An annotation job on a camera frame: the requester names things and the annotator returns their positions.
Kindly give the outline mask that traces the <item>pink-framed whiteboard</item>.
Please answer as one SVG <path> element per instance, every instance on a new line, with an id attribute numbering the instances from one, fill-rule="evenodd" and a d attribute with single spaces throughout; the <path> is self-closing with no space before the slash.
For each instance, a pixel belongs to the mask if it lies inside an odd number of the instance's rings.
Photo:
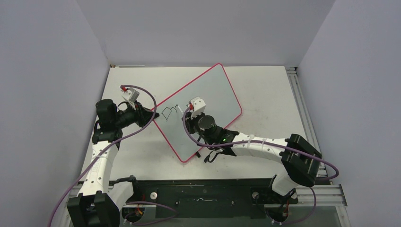
<path id="1" fill-rule="evenodd" d="M 188 108 L 190 117 L 201 113 L 211 115 L 220 127 L 227 127 L 243 112 L 237 95 L 222 64 L 217 63 L 184 85 L 157 105 L 160 114 L 155 125 L 176 154 L 185 163 L 201 147 L 186 134 L 183 113 Z"/>

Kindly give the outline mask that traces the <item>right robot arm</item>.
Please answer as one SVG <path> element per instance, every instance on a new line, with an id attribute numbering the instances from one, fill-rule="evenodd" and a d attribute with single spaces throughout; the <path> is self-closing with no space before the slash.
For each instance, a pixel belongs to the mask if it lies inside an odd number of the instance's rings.
<path id="1" fill-rule="evenodd" d="M 273 176 L 267 190 L 272 202 L 282 201 L 299 185 L 312 187 L 316 183 L 322 155 L 298 134 L 284 139 L 246 135 L 217 126 L 214 118 L 204 113 L 196 117 L 184 113 L 182 122 L 188 136 L 199 136 L 192 141 L 215 151 L 217 155 L 249 156 L 282 164 L 284 170 Z"/>

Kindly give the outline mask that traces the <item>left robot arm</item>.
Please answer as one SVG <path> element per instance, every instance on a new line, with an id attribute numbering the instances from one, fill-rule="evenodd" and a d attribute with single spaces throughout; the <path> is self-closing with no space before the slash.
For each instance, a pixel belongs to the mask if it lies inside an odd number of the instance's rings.
<path id="1" fill-rule="evenodd" d="M 67 203 L 75 227 L 117 227 L 126 201 L 134 204 L 140 200 L 141 190 L 132 185 L 134 177 L 129 177 L 126 183 L 119 180 L 115 189 L 109 189 L 113 162 L 123 138 L 123 128 L 136 124 L 144 129 L 159 117 L 159 113 L 137 101 L 118 110 L 111 99 L 97 102 L 96 114 L 91 163 L 77 196 L 69 198 Z"/>

